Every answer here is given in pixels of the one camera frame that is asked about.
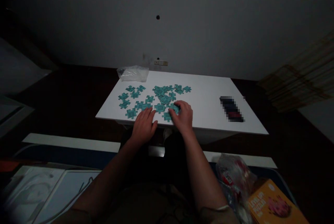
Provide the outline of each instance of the wall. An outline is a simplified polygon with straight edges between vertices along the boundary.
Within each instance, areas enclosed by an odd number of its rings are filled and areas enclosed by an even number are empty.
[[[10,0],[63,63],[259,80],[334,28],[334,0]]]
[[[21,52],[0,38],[1,95],[16,95],[50,72],[39,68]]]
[[[299,112],[334,143],[334,98],[300,108]]]

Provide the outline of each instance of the orange box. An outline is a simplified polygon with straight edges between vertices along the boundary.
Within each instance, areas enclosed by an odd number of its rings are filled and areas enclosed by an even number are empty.
[[[253,219],[258,224],[308,224],[302,212],[267,180],[248,200]]]

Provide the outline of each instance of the leg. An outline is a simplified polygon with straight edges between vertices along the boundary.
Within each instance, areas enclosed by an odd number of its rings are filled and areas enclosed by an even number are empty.
[[[173,184],[194,206],[194,198],[191,190],[187,159],[182,135],[173,133],[165,140],[165,156],[167,163],[168,183]]]
[[[125,143],[130,139],[132,135],[133,128],[126,130],[121,138],[120,149],[125,145]],[[145,182],[147,178],[147,162],[148,162],[148,144],[145,144],[140,148],[138,153],[133,158],[128,171],[124,178],[124,183],[122,188],[129,187],[135,183]]]

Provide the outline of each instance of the clear plastic bag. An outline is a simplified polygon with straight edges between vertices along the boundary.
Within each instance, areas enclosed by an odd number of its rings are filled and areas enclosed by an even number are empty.
[[[131,67],[120,67],[117,69],[118,77],[122,81],[139,81],[146,82],[149,75],[148,67],[134,65]]]
[[[228,204],[239,221],[242,224],[253,223],[247,200],[257,176],[236,155],[222,154],[216,164],[216,171]]]

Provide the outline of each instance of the left hand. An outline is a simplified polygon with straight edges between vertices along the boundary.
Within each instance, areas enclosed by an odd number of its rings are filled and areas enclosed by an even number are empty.
[[[152,124],[155,113],[156,111],[152,111],[152,107],[150,107],[138,114],[133,126],[131,141],[142,146],[152,138],[158,126],[158,121],[154,121]]]

